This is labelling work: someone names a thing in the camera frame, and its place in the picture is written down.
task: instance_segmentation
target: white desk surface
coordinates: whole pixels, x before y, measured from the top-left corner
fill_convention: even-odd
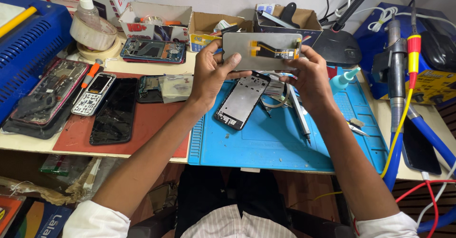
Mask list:
[[[195,53],[187,52],[186,63],[184,64],[149,64],[149,63],[126,63],[121,57],[117,57],[117,60],[112,59],[105,63],[105,70],[110,72],[127,72],[144,75],[162,75],[166,74],[183,74],[193,73],[195,66]],[[391,111],[389,101],[386,100],[374,100],[370,93],[369,86],[365,82],[364,77],[361,73],[358,73],[357,78],[361,83],[362,89],[369,105],[373,111],[375,118],[379,124],[380,130],[384,136],[385,141],[389,145],[390,141],[390,123],[391,123]],[[434,130],[434,132],[442,139],[442,141],[448,146],[448,148],[456,148],[456,140],[447,128],[443,119],[434,106],[414,104],[415,109],[423,116],[427,124]],[[86,156],[101,156],[101,157],[119,157],[127,158],[129,155],[125,154],[104,154],[104,153],[87,153],[87,152],[69,152],[69,151],[55,151],[53,150],[54,144],[56,143],[60,133],[55,134],[48,140],[41,140],[25,135],[5,135],[0,134],[0,149],[8,150],[20,150],[28,152],[48,153],[48,154],[75,154],[75,155],[86,155]],[[170,162],[173,163],[186,163],[187,158],[171,158]],[[447,171],[442,169],[441,177],[431,176],[431,179],[444,179]],[[398,179],[406,180],[422,180],[421,173],[409,169],[405,164],[401,156],[399,165],[399,171],[397,175]]]

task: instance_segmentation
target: glue bottle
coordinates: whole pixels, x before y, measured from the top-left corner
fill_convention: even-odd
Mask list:
[[[100,14],[98,13],[98,9],[94,7],[92,0],[79,0],[76,14],[88,26],[101,31]]]
[[[359,70],[361,70],[361,68],[357,67],[350,72],[344,72],[342,75],[334,76],[329,81],[333,95],[335,95],[340,90],[345,89],[348,86],[348,83],[354,79],[356,73],[359,72]]]

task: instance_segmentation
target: orange screwdriver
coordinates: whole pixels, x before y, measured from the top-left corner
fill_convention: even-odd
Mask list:
[[[83,80],[83,84],[81,84],[81,91],[77,94],[77,97],[74,99],[74,103],[76,103],[77,99],[81,95],[82,91],[87,88],[88,84],[92,81],[92,79],[95,77],[95,73],[98,72],[98,69],[100,68],[100,64],[102,64],[103,61],[101,59],[95,59],[94,65],[90,68],[90,71],[86,75],[86,77]]]

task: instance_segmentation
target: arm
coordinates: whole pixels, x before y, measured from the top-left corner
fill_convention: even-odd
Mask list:
[[[357,220],[385,218],[399,213],[393,195],[359,147],[328,83],[326,61],[309,46],[299,58],[286,64],[296,68],[297,77],[283,76],[281,81],[298,89],[303,106],[314,119],[331,156],[337,180]]]
[[[184,106],[108,177],[93,202],[131,217],[185,136],[214,105],[224,80],[252,74],[231,72],[241,60],[239,54],[221,64],[222,55],[213,55],[221,46],[222,40],[214,40],[197,54],[193,87]]]

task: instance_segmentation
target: blue nozzle bottle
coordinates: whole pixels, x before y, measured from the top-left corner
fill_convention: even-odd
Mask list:
[[[348,83],[353,80],[356,73],[361,70],[360,67],[351,70],[350,72],[344,72],[342,75],[337,75],[329,81],[331,85],[331,90],[333,95],[335,95],[340,90],[345,89],[348,86]]]

